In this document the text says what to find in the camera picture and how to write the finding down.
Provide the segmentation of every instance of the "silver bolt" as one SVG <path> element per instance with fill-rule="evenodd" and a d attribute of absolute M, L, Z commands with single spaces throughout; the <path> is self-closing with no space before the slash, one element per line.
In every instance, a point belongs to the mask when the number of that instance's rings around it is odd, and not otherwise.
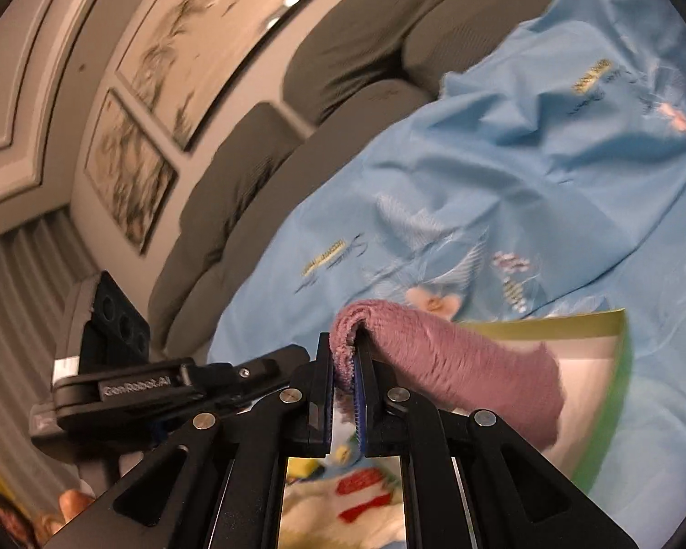
<path fill-rule="evenodd" d="M 298 402 L 298 400 L 302 400 L 302 392 L 297 390 L 297 388 L 286 388 L 279 393 L 279 399 L 286 405 L 291 405 Z"/>
<path fill-rule="evenodd" d="M 389 397 L 389 400 L 393 403 L 404 403 L 411 396 L 409 390 L 407 390 L 406 388 L 392 388 L 388 391 L 386 395 Z"/>
<path fill-rule="evenodd" d="M 476 423 L 481 427 L 490 427 L 491 425 L 495 425 L 495 421 L 498 420 L 489 410 L 479 410 L 476 413 Z"/>
<path fill-rule="evenodd" d="M 196 429 L 210 429 L 216 424 L 216 417 L 211 413 L 199 413 L 193 417 L 193 427 Z"/>

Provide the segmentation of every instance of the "pink towel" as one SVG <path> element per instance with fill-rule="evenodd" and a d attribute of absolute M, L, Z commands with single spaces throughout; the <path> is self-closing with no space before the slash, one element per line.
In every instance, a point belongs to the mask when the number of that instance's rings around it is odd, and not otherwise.
<path fill-rule="evenodd" d="M 353 341 L 364 328 L 402 381 L 439 404 L 490 409 L 539 450 L 554 444 L 564 394 L 545 344 L 516 352 L 464 326 L 389 301 L 357 301 L 331 329 L 337 385 L 352 392 Z"/>

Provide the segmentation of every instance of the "blue bedsheet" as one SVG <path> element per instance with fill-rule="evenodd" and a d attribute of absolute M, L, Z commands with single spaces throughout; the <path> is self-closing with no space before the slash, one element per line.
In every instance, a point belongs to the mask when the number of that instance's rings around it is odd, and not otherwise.
<path fill-rule="evenodd" d="M 306 199 L 210 360 L 315 352 L 361 298 L 509 320 L 625 307 L 626 406 L 593 499 L 643 549 L 686 514 L 686 26 L 668 0 L 554 0 Z"/>

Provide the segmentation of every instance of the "landscape painting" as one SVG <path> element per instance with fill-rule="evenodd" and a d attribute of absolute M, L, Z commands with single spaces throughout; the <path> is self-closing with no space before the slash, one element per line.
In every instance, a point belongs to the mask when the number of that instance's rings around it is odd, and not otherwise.
<path fill-rule="evenodd" d="M 127 241 L 143 253 L 176 171 L 112 92 L 99 113 L 85 172 Z"/>
<path fill-rule="evenodd" d="M 119 75 L 184 150 L 272 31 L 306 0 L 155 0 Z"/>

